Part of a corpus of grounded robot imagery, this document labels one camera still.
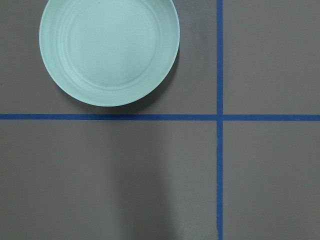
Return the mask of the light green plate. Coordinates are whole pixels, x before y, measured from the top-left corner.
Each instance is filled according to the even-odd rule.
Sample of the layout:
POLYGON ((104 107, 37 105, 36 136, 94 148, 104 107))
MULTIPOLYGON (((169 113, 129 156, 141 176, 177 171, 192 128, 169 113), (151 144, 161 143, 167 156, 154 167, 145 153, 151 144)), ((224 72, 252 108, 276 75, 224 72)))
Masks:
POLYGON ((100 107, 135 102, 172 69, 180 23, 171 0, 50 0, 39 49, 53 81, 100 107))

